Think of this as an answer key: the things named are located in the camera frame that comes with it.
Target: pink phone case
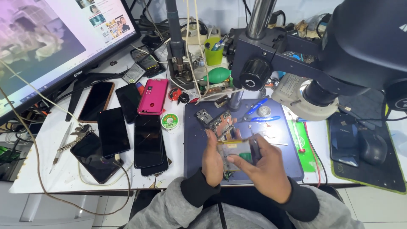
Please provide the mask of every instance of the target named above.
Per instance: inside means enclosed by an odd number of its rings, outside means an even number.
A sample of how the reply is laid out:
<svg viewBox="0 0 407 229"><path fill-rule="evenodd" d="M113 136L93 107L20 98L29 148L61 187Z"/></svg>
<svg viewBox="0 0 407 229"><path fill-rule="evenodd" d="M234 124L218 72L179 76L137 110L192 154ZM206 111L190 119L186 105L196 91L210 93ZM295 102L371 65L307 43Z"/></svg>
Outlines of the pink phone case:
<svg viewBox="0 0 407 229"><path fill-rule="evenodd" d="M167 79L149 79L144 87L137 112L141 115L160 115L167 94Z"/></svg>

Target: computer monitor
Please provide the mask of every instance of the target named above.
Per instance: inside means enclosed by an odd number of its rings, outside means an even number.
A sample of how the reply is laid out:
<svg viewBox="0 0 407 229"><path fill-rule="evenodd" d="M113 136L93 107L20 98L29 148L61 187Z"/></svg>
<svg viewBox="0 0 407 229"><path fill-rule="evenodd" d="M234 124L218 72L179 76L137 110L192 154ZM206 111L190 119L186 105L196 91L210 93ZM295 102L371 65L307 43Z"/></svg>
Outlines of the computer monitor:
<svg viewBox="0 0 407 229"><path fill-rule="evenodd" d="M0 59L45 96L140 37L125 0L12 0L0 6ZM18 112L41 100L1 62L0 86ZM0 124L13 117L0 94Z"/></svg>

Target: green air blower bulb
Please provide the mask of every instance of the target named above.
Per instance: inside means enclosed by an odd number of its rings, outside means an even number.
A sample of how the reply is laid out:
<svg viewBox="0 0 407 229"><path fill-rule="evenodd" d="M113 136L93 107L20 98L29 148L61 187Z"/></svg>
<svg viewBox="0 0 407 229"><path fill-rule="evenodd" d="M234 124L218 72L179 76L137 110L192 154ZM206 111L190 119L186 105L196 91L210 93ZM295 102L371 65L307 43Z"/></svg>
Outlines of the green air blower bulb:
<svg viewBox="0 0 407 229"><path fill-rule="evenodd" d="M230 72L231 70L226 68L214 68L208 72L209 82L212 84L221 83L229 78Z"/></svg>

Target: microscope focus knob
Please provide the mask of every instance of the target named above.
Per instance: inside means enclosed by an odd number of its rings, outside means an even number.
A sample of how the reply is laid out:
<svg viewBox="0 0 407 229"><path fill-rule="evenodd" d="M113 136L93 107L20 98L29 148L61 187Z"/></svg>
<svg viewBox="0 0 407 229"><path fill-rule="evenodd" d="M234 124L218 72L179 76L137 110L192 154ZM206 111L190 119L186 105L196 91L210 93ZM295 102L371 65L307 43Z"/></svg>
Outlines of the microscope focus knob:
<svg viewBox="0 0 407 229"><path fill-rule="evenodd" d="M243 66L240 82L246 90L258 91L266 84L271 73L270 64L260 59L251 59Z"/></svg>
<svg viewBox="0 0 407 229"><path fill-rule="evenodd" d="M398 82L385 89L386 101L390 109L407 111L407 81Z"/></svg>

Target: blue pliers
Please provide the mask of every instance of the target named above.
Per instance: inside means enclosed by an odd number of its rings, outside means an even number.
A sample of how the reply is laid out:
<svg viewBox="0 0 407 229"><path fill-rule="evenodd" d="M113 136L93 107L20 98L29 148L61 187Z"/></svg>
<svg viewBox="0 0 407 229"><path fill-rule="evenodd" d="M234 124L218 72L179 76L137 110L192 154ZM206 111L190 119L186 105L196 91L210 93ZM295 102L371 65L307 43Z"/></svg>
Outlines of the blue pliers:
<svg viewBox="0 0 407 229"><path fill-rule="evenodd" d="M267 102L268 98L261 100L256 105L254 105L242 118L240 122L267 122L267 121L274 121L280 119L280 116L272 116L272 117L253 117L250 118L249 116L253 114L263 103Z"/></svg>

